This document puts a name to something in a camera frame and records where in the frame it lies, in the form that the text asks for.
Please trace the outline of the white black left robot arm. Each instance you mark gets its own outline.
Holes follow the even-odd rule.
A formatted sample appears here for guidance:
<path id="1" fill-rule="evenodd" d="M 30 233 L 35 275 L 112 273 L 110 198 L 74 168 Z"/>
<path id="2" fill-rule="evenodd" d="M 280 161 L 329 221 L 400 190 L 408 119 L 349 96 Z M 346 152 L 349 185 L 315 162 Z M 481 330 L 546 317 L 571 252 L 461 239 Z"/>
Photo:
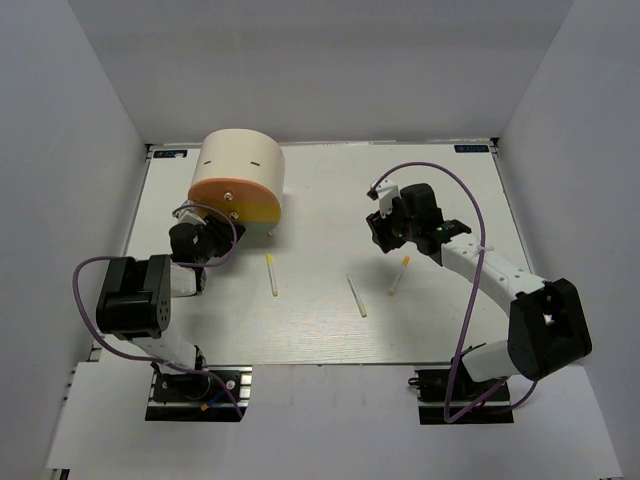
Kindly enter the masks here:
<path id="1" fill-rule="evenodd" d="M 169 254 L 110 260 L 96 307 L 99 331 L 138 347 L 160 372 L 178 375 L 177 387 L 188 398 L 205 396 L 211 374 L 202 368 L 200 349 L 170 326 L 172 300 L 201 294 L 210 264 L 227 256 L 244 233 L 243 226 L 208 215 L 174 225 Z"/>

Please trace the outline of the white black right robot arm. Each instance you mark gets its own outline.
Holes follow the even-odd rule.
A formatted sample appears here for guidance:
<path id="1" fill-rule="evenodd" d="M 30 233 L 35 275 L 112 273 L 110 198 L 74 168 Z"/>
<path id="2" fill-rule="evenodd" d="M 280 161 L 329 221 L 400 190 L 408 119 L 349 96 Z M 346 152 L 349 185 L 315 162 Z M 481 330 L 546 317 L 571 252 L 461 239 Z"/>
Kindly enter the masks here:
<path id="1" fill-rule="evenodd" d="M 570 281 L 545 280 L 482 247 L 470 227 L 444 218 L 427 184 L 399 188 L 385 180 L 369 195 L 379 208 L 366 221 L 383 252 L 414 244 L 438 265 L 477 282 L 508 317 L 505 339 L 463 353 L 463 366 L 451 374 L 459 396 L 475 398 L 488 380 L 500 377 L 538 381 L 592 352 L 579 293 Z"/>

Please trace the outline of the orange organizer drawer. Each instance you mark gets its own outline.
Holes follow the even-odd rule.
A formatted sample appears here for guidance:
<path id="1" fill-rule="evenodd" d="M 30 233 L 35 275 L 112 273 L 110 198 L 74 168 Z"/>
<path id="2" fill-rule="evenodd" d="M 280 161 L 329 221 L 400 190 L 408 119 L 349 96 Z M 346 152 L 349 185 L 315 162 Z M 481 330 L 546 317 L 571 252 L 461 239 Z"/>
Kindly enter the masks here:
<path id="1" fill-rule="evenodd" d="M 187 198 L 193 202 L 210 204 L 226 201 L 226 194 L 231 195 L 231 202 L 279 204 L 278 197 L 265 186 L 244 179 L 208 178 L 191 185 Z"/>

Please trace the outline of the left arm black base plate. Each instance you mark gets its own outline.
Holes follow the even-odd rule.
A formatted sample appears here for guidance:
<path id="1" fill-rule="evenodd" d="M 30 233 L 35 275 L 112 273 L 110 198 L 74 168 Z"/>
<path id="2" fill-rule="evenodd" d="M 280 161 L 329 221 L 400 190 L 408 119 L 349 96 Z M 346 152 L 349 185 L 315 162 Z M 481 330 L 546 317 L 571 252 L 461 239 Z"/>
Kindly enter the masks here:
<path id="1" fill-rule="evenodd" d="M 253 369 L 249 366 L 213 369 L 235 399 L 242 414 L 248 408 Z M 202 375 L 153 376 L 145 420 L 151 422 L 233 423 L 241 420 L 230 397 L 215 380 Z"/>

